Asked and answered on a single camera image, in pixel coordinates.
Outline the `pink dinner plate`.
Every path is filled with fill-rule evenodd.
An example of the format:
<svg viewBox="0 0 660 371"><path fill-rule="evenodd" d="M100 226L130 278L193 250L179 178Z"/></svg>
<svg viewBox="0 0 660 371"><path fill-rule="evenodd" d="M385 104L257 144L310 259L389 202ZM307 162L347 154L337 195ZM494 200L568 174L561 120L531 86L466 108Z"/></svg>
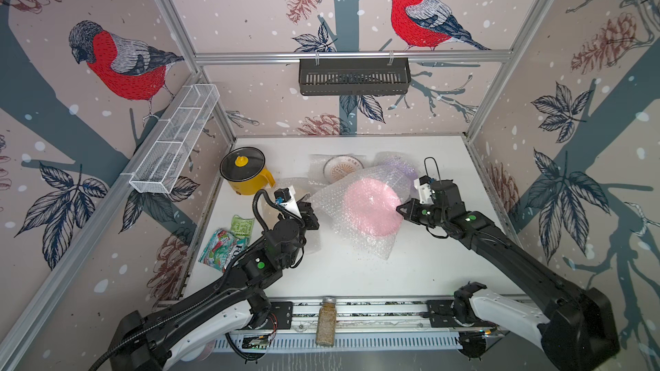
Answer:
<svg viewBox="0 0 660 371"><path fill-rule="evenodd" d="M401 204L402 200L390 185L364 178L347 187L342 211L349 228L361 235L381 239L399 231L403 217L396 207Z"/></svg>

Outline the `clear bubble wrap sheet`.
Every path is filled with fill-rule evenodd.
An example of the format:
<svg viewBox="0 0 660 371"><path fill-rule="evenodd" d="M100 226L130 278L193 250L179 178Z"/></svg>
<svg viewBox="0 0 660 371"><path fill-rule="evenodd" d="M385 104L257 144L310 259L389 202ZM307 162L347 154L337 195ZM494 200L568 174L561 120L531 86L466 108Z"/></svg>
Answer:
<svg viewBox="0 0 660 371"><path fill-rule="evenodd" d="M347 175L311 196L315 211L355 249L388 259L403 217L396 208L411 198L413 181L400 169L379 165Z"/></svg>

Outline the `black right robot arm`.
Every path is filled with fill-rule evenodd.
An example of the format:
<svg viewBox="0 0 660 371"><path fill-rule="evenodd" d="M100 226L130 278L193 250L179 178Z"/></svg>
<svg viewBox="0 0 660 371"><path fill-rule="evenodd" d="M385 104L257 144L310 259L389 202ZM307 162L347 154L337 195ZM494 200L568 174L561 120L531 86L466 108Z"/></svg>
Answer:
<svg viewBox="0 0 660 371"><path fill-rule="evenodd" d="M397 207L404 220L460 242L498 268L534 303L527 306L468 283L454 294L453 317L463 326L503 326L540 348L558 370L594 370L620 352L615 316L600 290L561 278L506 237L479 211L467 211L452 180L423 177L419 197Z"/></svg>

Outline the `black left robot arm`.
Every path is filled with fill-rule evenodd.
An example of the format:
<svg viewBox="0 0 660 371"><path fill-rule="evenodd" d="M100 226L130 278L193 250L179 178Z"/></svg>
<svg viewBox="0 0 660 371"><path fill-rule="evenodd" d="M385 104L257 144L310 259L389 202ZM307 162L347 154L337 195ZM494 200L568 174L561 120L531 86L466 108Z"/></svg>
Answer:
<svg viewBox="0 0 660 371"><path fill-rule="evenodd" d="M118 324L108 350L91 365L113 370L167 370L227 333L263 324L271 310L266 289L300 265L305 238L319 222L309 202L282 209L278 222L235 256L223 276L154 314L134 311Z"/></svg>

